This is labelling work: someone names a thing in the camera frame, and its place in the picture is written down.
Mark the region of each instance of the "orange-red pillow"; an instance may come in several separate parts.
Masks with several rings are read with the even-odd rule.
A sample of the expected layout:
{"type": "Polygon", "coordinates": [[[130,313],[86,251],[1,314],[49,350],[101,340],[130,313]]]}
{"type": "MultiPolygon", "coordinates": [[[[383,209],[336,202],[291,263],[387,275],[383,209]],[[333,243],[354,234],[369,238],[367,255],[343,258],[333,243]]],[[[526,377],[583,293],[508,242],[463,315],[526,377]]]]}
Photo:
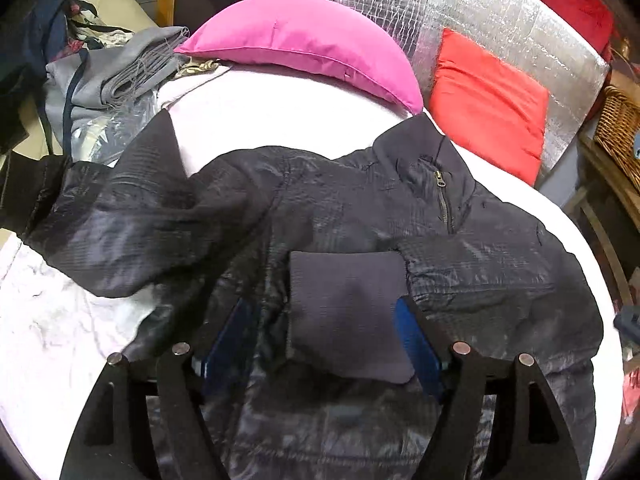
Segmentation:
{"type": "Polygon", "coordinates": [[[530,186],[540,168],[549,92],[461,34],[444,29],[429,111],[456,144],[530,186]]]}

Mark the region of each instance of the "brass zipper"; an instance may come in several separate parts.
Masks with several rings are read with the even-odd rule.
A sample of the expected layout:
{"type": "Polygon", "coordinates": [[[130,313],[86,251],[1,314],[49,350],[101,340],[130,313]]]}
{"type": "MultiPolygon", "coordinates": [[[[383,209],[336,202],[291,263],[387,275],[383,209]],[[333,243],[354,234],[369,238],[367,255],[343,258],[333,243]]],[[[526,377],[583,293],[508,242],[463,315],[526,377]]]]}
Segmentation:
{"type": "Polygon", "coordinates": [[[449,201],[447,200],[447,195],[445,192],[445,188],[447,187],[447,183],[444,181],[442,177],[442,173],[436,171],[434,173],[436,177],[436,184],[438,186],[438,201],[440,202],[440,210],[442,211],[442,221],[447,226],[447,231],[449,233],[453,232],[453,227],[451,225],[451,214],[449,212],[449,201]]]}

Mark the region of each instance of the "beige chair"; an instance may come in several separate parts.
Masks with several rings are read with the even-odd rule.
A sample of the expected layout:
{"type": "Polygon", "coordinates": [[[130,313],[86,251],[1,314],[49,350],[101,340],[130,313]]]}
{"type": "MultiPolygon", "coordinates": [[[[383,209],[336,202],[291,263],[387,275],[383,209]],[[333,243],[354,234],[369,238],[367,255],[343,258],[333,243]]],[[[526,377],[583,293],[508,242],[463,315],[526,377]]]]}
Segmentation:
{"type": "MultiPolygon", "coordinates": [[[[124,27],[138,32],[157,25],[145,14],[145,11],[135,0],[87,0],[98,11],[98,16],[107,25],[124,27]]],[[[36,111],[33,98],[28,98],[18,110],[20,121],[28,133],[28,137],[14,148],[14,151],[34,159],[40,159],[47,154],[47,144],[44,138],[44,130],[36,111]]],[[[53,149],[56,154],[62,154],[62,149],[53,138],[53,149]]],[[[4,164],[4,156],[0,156],[0,168],[4,164]]],[[[0,229],[0,248],[6,242],[11,233],[6,229],[0,229]]]]}

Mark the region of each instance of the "wicker basket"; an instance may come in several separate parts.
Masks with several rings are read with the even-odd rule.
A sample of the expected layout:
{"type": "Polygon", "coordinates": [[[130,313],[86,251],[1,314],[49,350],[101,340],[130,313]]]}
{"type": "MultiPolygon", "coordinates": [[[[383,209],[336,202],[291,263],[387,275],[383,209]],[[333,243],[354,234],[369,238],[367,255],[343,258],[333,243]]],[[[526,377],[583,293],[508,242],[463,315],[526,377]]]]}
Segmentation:
{"type": "Polygon", "coordinates": [[[634,157],[634,137],[640,128],[640,108],[613,86],[605,89],[605,101],[596,134],[596,142],[629,177],[640,191],[640,160],[634,157]]]}

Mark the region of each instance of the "zipper pull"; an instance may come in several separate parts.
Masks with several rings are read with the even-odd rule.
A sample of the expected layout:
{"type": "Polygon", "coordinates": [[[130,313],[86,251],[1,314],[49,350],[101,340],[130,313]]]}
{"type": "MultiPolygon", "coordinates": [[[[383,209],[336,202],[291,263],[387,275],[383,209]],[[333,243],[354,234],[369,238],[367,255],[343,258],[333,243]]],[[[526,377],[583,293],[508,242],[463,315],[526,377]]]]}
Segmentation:
{"type": "Polygon", "coordinates": [[[442,177],[442,174],[439,171],[436,171],[435,176],[436,176],[436,184],[438,184],[438,187],[445,187],[447,185],[447,183],[444,181],[442,177]]]}

